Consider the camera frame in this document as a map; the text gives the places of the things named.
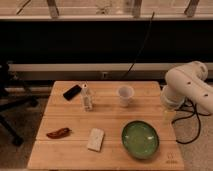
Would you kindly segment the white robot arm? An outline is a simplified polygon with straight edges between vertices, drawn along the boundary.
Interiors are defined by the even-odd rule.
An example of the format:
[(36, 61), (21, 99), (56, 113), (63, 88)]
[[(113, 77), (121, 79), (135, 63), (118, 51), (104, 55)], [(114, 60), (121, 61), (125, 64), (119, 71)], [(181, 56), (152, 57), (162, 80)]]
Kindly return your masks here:
[(207, 76), (208, 68), (200, 61), (189, 62), (167, 71), (166, 85), (160, 95), (165, 124), (171, 123), (175, 110), (186, 98), (213, 114), (213, 87), (205, 82)]

